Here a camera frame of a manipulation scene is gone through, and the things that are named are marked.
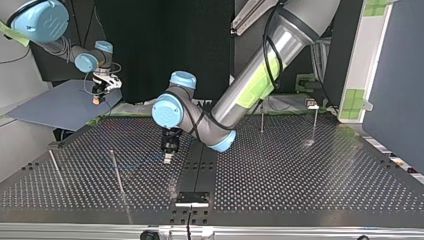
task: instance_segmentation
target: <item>industrial robot arm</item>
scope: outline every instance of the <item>industrial robot arm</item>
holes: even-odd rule
[[[112,89],[122,86],[111,71],[113,46],[97,41],[93,50],[72,45],[63,34],[69,14],[58,0],[1,0],[0,21],[23,34],[52,55],[73,62],[83,73],[93,72],[93,103],[100,104]]]
[[[291,0],[284,8],[278,6],[269,32],[275,49],[269,47],[267,52],[274,78],[279,71],[275,52],[279,53],[285,68],[305,46],[324,33],[339,2]],[[235,140],[237,123],[274,89],[264,56],[260,48],[210,113],[191,102],[196,78],[187,72],[173,73],[169,88],[153,106],[154,120],[164,128],[180,128],[218,152],[226,151]]]

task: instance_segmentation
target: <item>green tape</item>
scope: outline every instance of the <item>green tape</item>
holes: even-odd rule
[[[346,89],[340,118],[352,120],[359,119],[365,103],[364,97],[365,90],[363,89]]]
[[[0,21],[0,32],[4,33],[6,36],[18,41],[19,43],[21,43],[25,47],[28,47],[29,39],[25,35],[13,30],[13,29],[10,29],[2,21]]]
[[[383,16],[388,4],[389,4],[388,0],[367,0],[367,4],[365,5],[365,10],[364,10],[364,16],[365,17]]]
[[[278,75],[278,66],[278,60],[274,56],[274,58],[270,59],[271,72],[274,78]],[[249,109],[253,107],[259,99],[265,99],[273,90],[274,86],[269,80],[265,62],[263,62],[241,93],[237,100],[237,104]]]

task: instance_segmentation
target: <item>yellow-green tape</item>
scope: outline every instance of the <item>yellow-green tape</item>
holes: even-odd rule
[[[365,17],[375,17],[383,16],[388,5],[388,0],[367,0],[365,5],[364,16]]]
[[[25,35],[13,30],[13,29],[10,29],[2,21],[0,21],[0,32],[5,34],[6,36],[18,41],[19,43],[21,43],[25,47],[28,47],[29,39]]]
[[[271,72],[274,78],[278,75],[279,65],[276,57],[270,59]],[[256,70],[247,87],[243,90],[237,104],[244,108],[251,108],[259,99],[265,99],[274,90],[268,76],[265,62]]]

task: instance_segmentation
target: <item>cable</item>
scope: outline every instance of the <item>cable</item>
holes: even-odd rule
[[[314,57],[314,55],[315,55],[315,49],[313,47],[311,49],[312,49],[312,59],[313,59],[312,62],[314,64],[314,67],[316,69],[318,69],[317,61],[316,61],[316,59]],[[328,96],[327,91],[325,90],[325,87],[324,87],[324,83],[322,82],[322,79],[320,78],[319,74],[317,74],[317,78],[318,78],[318,82],[321,85],[322,92],[325,95],[325,98],[328,99],[328,102],[331,104],[331,106],[333,107],[334,111],[336,111],[337,115],[339,115],[339,110],[337,110],[336,105],[334,105],[334,103],[331,101],[330,97]]]
[[[278,0],[277,4],[275,4],[275,6],[272,9],[271,14],[269,15],[267,21],[266,21],[266,25],[265,25],[265,29],[264,29],[264,34],[263,34],[263,39],[262,39],[262,51],[264,54],[264,58],[265,58],[265,65],[266,65],[266,70],[268,73],[268,77],[271,81],[272,86],[274,87],[274,89],[279,89],[280,85],[281,85],[281,73],[283,72],[283,60],[281,59],[280,53],[278,52],[277,47],[275,46],[274,42],[272,41],[271,37],[269,36],[268,32],[269,32],[269,26],[271,24],[271,20],[274,18],[275,13],[277,12],[277,9],[280,5],[283,4],[282,0]],[[278,61],[278,67],[279,67],[279,71],[278,71],[278,75],[277,77],[274,79],[274,76],[272,74],[272,70],[271,70],[271,64],[269,63],[269,59],[268,59],[268,46],[267,43],[269,44],[269,46],[271,46],[272,51],[274,52],[277,61]]]
[[[18,119],[14,119],[14,120],[12,120],[12,121],[10,121],[10,122],[7,122],[7,123],[5,123],[5,124],[2,124],[2,125],[0,125],[0,128],[1,127],[4,127],[4,126],[6,126],[6,125],[9,125],[9,124],[11,124],[11,123],[13,123],[13,122],[16,122]]]
[[[99,15],[97,14],[97,5],[95,5],[94,8],[94,16],[96,17],[97,23],[103,28],[103,24],[100,22]]]
[[[91,15],[90,15],[90,21],[88,22],[87,31],[85,32],[84,41],[82,42],[82,47],[85,48],[85,45],[87,44],[88,34],[91,30],[91,24],[93,22],[93,17],[96,10],[96,4],[93,4],[93,8],[91,9]]]
[[[112,65],[117,66],[119,69],[118,69],[118,70],[110,71],[110,72],[109,72],[110,74],[119,73],[119,72],[121,72],[121,71],[122,71],[122,66],[121,66],[121,64],[116,63],[116,62],[112,62]]]
[[[247,122],[249,122],[250,117],[252,117],[255,112],[258,110],[259,106],[262,104],[263,100],[259,100],[258,103],[256,104],[256,107],[253,109],[252,113],[249,114],[249,116],[247,116],[246,120],[244,120],[243,123],[240,123],[239,125],[237,125],[237,129],[240,129],[241,127],[243,127]]]
[[[62,41],[62,49],[59,52],[52,52],[47,48],[44,48],[44,50],[51,55],[58,57],[66,54],[66,63],[69,63],[71,61],[72,42],[64,36],[62,36],[60,40]]]
[[[187,221],[187,239],[191,240],[191,231],[190,231],[190,220],[191,220],[191,209],[190,214],[188,214],[188,221]]]
[[[86,83],[87,83],[87,77],[88,77],[88,74],[89,74],[89,73],[85,74],[85,77],[84,77],[84,91],[85,91],[86,93],[90,94],[91,96],[94,96],[94,97],[97,97],[97,96],[100,96],[100,95],[102,95],[102,94],[105,94],[105,93],[106,93],[106,91],[103,91],[103,92],[101,92],[101,93],[92,93],[92,92],[89,92],[89,91],[87,90],[87,85],[86,85]]]
[[[19,60],[22,60],[22,59],[24,59],[28,56],[30,51],[31,51],[31,49],[28,47],[26,53],[22,57],[19,57],[19,58],[13,59],[13,60],[9,60],[9,61],[0,62],[0,64],[13,63],[13,62],[17,62]]]
[[[199,131],[197,130],[196,122],[194,121],[193,115],[191,114],[190,110],[188,109],[188,107],[184,103],[184,101],[177,94],[175,94],[173,92],[165,91],[164,93],[172,95],[173,97],[175,97],[181,103],[181,105],[183,105],[183,108],[186,109],[188,117],[190,118],[191,124],[193,125],[193,129],[194,129],[194,132],[196,133],[196,137],[199,141],[201,141]]]
[[[289,108],[291,107],[291,105],[290,105],[290,104],[287,104],[287,105],[288,105],[287,107],[285,107],[285,108],[283,108],[283,109],[277,109],[277,108],[275,107],[275,105],[272,105],[272,104],[271,104],[270,98],[271,98],[271,96],[268,96],[268,105],[269,105],[269,107],[270,107],[272,110],[274,110],[274,111],[276,111],[276,112],[284,111],[284,110],[287,110],[287,109],[289,109]]]
[[[80,31],[79,31],[79,25],[78,25],[78,21],[77,21],[77,16],[75,14],[74,0],[71,0],[71,9],[72,9],[72,16],[74,17],[75,28],[77,29],[77,35],[78,35],[79,45],[81,46],[82,45],[81,34],[80,34]]]

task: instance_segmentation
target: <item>metal bracket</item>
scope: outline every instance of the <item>metal bracket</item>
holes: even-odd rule
[[[178,194],[176,207],[209,207],[209,193],[207,192],[181,192]]]
[[[372,109],[374,108],[374,105],[370,102],[368,102],[367,100],[364,100],[364,107],[363,109],[366,111],[372,111]]]
[[[277,4],[278,0],[249,0],[231,24],[231,33],[241,36],[264,13]]]

